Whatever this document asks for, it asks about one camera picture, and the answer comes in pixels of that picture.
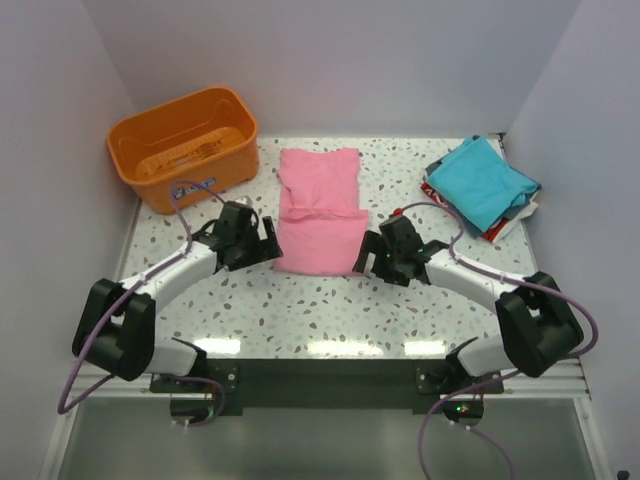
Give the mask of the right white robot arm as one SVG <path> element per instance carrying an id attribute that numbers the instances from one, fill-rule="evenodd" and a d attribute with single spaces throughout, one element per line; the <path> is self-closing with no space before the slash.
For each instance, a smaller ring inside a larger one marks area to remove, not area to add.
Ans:
<path id="1" fill-rule="evenodd" d="M 417 280 L 457 293 L 496 316 L 497 335 L 472 338 L 447 355 L 445 379 L 456 392 L 469 392 L 481 376 L 505 369 L 537 378 L 584 340 L 551 276 L 511 277 L 457 256 L 451 244 L 424 242 L 404 215 L 389 218 L 377 232 L 365 232 L 353 270 L 362 273 L 369 258 L 371 273 L 388 284 L 406 287 Z"/>

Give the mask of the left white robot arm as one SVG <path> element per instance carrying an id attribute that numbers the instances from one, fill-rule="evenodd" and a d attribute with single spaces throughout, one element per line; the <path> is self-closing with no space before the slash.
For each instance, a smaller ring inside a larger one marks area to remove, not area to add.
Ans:
<path id="1" fill-rule="evenodd" d="M 282 256 L 271 217 L 227 202 L 217 219 L 190 234 L 174 253 L 142 273 L 89 291 L 73 342 L 73 355 L 126 381 L 143 374 L 171 375 L 185 392 L 207 380 L 206 353 L 180 339 L 159 340 L 156 317 L 193 285 L 221 271 L 236 271 Z"/>

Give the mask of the pink t shirt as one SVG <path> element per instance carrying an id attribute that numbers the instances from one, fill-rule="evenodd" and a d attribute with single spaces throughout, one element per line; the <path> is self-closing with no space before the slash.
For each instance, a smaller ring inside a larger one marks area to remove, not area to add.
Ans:
<path id="1" fill-rule="evenodd" d="M 277 239 L 279 272 L 351 275 L 369 212 L 360 207 L 360 157 L 356 148 L 318 153 L 281 151 Z"/>

